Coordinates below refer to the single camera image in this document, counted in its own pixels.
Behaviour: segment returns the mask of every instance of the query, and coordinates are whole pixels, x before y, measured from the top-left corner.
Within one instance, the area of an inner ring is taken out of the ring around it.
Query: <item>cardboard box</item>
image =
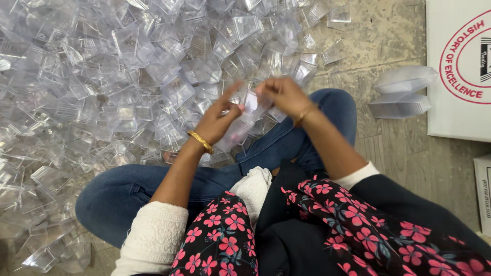
[[[428,135],[491,142],[491,1],[427,0]]]
[[[491,237],[491,154],[474,158],[476,188],[483,234]]]

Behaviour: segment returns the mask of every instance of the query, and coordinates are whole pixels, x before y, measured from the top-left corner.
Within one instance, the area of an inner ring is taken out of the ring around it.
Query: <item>red circular stamp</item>
[[[448,41],[441,54],[440,77],[454,96],[491,104],[491,10],[469,21]]]

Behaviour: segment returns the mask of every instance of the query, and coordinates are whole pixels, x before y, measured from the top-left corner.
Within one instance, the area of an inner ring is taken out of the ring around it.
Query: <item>gold bangle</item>
[[[305,116],[307,116],[307,114],[312,110],[317,109],[318,106],[319,106],[318,104],[312,104],[311,106],[307,107],[304,111],[302,111],[302,113],[300,113],[298,119],[293,121],[293,126],[294,127],[300,126]]]
[[[210,144],[205,141],[205,139],[203,139],[198,133],[194,132],[194,131],[191,131],[189,130],[188,131],[188,134],[193,136],[194,138],[196,138],[196,140],[198,140],[205,148],[206,148],[206,151],[209,153],[209,154],[213,154],[213,148],[210,146]]]

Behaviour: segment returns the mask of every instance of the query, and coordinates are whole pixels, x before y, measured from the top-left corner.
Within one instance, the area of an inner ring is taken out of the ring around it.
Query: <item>white sleeve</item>
[[[375,168],[372,162],[369,162],[366,166],[355,171],[354,173],[340,179],[332,180],[332,182],[335,182],[339,184],[341,187],[350,190],[351,188],[353,188],[353,186],[356,183],[360,182],[361,180],[369,176],[376,175],[376,174],[380,174],[379,170]]]
[[[143,206],[133,220],[111,276],[167,274],[181,246],[187,221],[185,208],[158,201]]]

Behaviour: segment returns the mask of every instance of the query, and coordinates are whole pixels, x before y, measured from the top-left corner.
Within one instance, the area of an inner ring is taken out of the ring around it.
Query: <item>blue jeans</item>
[[[355,144],[356,106],[353,98],[339,89],[321,89],[310,95],[319,108]],[[199,167],[191,186],[188,203],[192,221],[211,200],[229,190],[250,169],[260,166],[273,170],[281,160],[292,160],[304,170],[324,169],[324,165],[302,128],[294,128],[286,118],[248,149],[236,155],[237,163],[220,169]],[[148,203],[165,177],[169,166],[124,165],[96,176],[80,194],[75,211],[80,223],[102,240],[121,248],[138,210]]]

